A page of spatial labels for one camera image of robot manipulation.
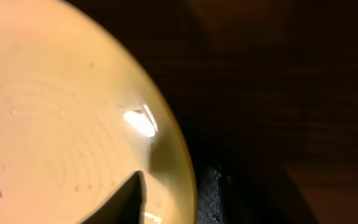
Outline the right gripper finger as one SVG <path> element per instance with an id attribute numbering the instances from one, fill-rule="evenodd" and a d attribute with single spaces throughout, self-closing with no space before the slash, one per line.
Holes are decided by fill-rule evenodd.
<path id="1" fill-rule="evenodd" d="M 147 201 L 142 171 L 135 171 L 92 215 L 82 224 L 143 224 Z"/>

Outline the yellow plate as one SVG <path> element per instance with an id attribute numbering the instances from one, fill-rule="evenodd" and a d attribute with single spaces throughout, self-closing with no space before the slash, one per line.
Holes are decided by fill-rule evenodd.
<path id="1" fill-rule="evenodd" d="M 184 138 L 132 55 L 65 1 L 0 1 L 0 223 L 81 223 L 137 171 L 144 223 L 196 223 Z"/>

